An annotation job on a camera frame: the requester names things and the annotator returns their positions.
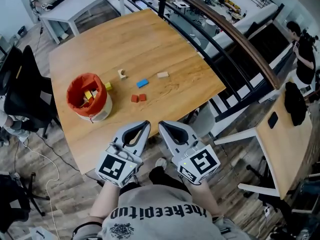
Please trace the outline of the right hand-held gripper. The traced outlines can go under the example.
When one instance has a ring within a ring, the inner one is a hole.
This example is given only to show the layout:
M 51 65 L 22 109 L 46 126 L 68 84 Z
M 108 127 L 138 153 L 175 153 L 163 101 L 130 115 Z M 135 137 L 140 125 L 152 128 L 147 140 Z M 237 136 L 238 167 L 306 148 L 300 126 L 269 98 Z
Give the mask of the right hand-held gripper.
M 202 180 L 212 175 L 221 165 L 212 146 L 196 141 L 198 137 L 189 125 L 162 120 L 158 123 L 158 129 L 173 156 L 172 162 L 177 167 L 177 172 L 191 184 L 200 185 Z M 181 145 L 184 144 L 192 145 L 181 152 Z

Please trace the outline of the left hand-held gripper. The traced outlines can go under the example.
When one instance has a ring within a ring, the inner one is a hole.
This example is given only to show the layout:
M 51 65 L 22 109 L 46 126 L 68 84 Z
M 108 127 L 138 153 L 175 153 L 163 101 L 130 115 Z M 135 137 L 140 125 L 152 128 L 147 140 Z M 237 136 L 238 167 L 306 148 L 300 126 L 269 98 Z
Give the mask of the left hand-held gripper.
M 151 124 L 148 120 L 132 122 L 121 127 L 116 132 L 114 141 L 101 153 L 95 173 L 102 180 L 123 188 L 143 165 L 140 156 L 150 130 Z M 124 147 L 132 149 L 133 154 Z

